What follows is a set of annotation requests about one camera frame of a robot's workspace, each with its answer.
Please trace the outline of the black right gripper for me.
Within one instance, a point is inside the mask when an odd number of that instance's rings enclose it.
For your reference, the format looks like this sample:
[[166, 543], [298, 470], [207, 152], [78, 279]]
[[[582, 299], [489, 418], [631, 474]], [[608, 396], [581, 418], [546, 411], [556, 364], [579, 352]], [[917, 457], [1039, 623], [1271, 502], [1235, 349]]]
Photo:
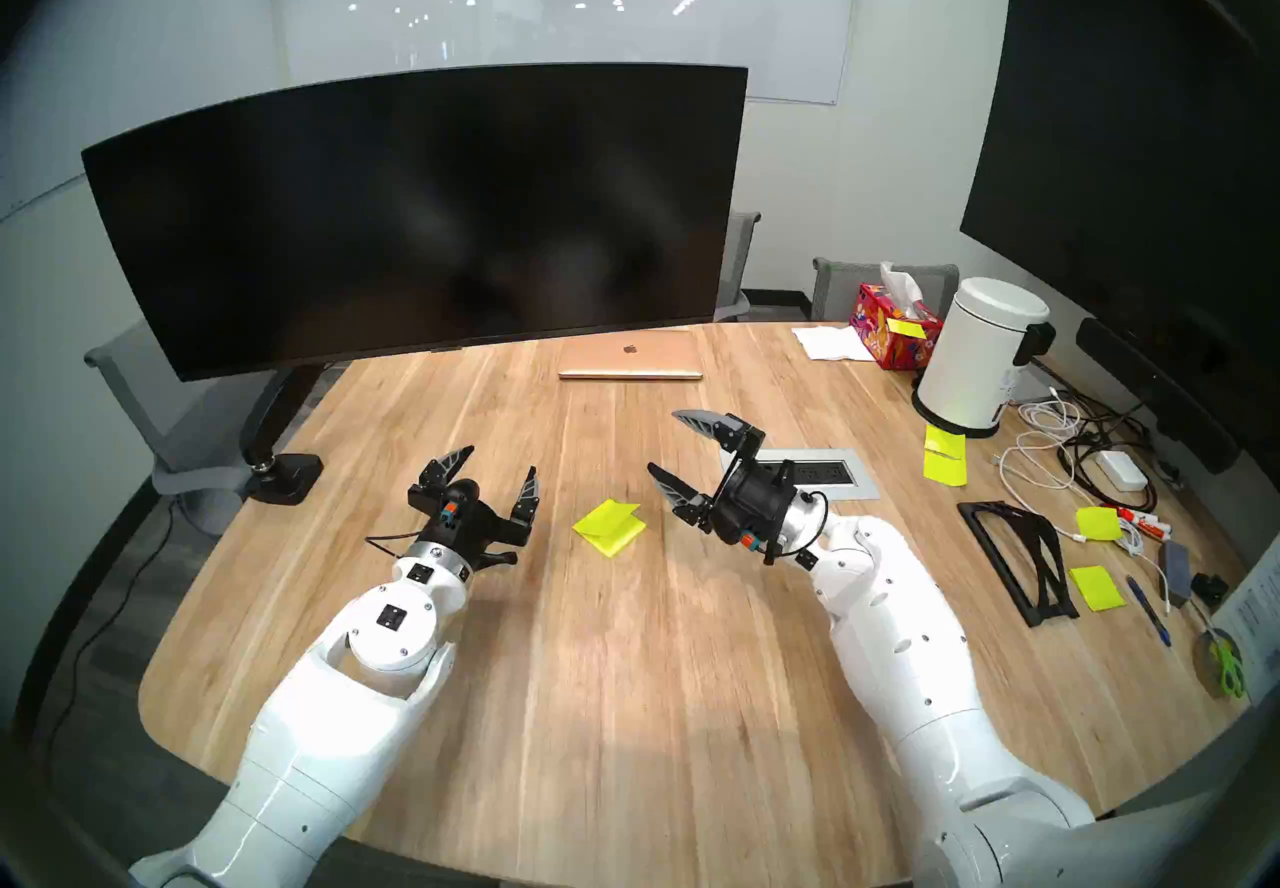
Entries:
[[785, 551], [780, 537], [797, 495], [794, 459], [778, 462], [777, 470], [755, 459], [765, 432], [737, 415], [675, 409], [672, 417], [716, 441], [732, 459], [713, 496], [695, 490], [659, 464], [646, 463], [646, 473], [675, 517], [691, 527], [707, 527], [707, 532], [721, 541], [740, 544], [762, 554], [765, 563], [774, 563]]

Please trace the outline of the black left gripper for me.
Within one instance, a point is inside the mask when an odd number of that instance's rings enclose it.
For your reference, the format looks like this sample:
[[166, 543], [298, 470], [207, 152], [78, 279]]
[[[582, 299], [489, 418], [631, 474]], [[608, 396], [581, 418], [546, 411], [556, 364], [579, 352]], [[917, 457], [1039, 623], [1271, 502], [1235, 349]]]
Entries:
[[538, 514], [539, 479], [538, 467], [530, 464], [509, 518], [502, 518], [480, 499], [479, 486], [451, 486], [474, 450], [474, 445], [461, 447], [429, 461], [408, 488], [408, 505], [429, 517], [422, 543], [451, 550], [476, 573], [518, 563], [516, 551], [488, 548], [525, 545], [525, 528], [532, 528]]

